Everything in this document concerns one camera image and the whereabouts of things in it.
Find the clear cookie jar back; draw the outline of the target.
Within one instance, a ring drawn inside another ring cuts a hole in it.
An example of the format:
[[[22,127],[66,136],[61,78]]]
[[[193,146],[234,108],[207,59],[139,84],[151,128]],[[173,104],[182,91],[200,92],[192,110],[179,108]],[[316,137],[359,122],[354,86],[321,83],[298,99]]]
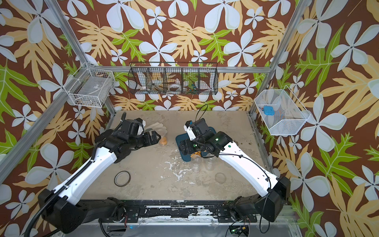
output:
[[[160,141],[159,141],[159,145],[160,146],[166,146],[167,145],[167,137],[166,136],[162,136]]]

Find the clear cookie jar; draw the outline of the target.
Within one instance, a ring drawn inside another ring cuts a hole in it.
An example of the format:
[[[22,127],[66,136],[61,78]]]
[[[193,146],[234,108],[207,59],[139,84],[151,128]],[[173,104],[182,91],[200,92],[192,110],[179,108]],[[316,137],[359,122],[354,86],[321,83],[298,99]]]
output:
[[[191,157],[191,163],[192,163],[192,171],[194,173],[200,172],[202,157],[199,155],[194,155]]]
[[[215,168],[216,157],[205,157],[205,169],[208,171],[212,171]]]
[[[159,141],[159,145],[160,146],[166,146],[167,145],[167,137],[166,136],[162,136],[160,141]]]

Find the clear cookie jar front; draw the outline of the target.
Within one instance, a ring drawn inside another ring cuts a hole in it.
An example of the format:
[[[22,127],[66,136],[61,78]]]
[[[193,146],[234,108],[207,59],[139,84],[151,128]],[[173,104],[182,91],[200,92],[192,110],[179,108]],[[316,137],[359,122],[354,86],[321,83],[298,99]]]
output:
[[[194,155],[191,157],[191,163],[192,163],[192,171],[194,173],[200,172],[202,157],[199,155]]]

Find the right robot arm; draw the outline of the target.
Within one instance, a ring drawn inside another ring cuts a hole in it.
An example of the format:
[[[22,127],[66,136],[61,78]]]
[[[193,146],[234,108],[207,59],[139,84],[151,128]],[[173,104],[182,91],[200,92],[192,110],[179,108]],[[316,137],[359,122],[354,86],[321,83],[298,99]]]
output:
[[[269,222],[274,222],[290,196],[290,180],[277,177],[248,157],[224,132],[200,135],[195,139],[179,142],[183,155],[207,152],[221,159],[239,172],[257,191],[256,195],[237,197],[229,206],[234,221],[253,214],[259,214]]]

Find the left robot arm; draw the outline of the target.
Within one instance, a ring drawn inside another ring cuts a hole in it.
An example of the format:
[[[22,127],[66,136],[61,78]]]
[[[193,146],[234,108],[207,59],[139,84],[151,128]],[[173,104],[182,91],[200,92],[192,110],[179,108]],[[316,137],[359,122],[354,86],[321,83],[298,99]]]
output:
[[[45,189],[38,196],[40,209],[25,229],[29,237],[37,221],[42,218],[56,227],[53,233],[73,232],[83,223],[95,219],[111,218],[121,220],[124,203],[116,198],[105,200],[81,200],[90,185],[110,165],[119,163],[132,151],[157,144],[161,136],[154,130],[145,131],[141,118],[126,119],[121,116],[114,129],[106,130],[96,138],[91,157],[69,178],[52,190]]]

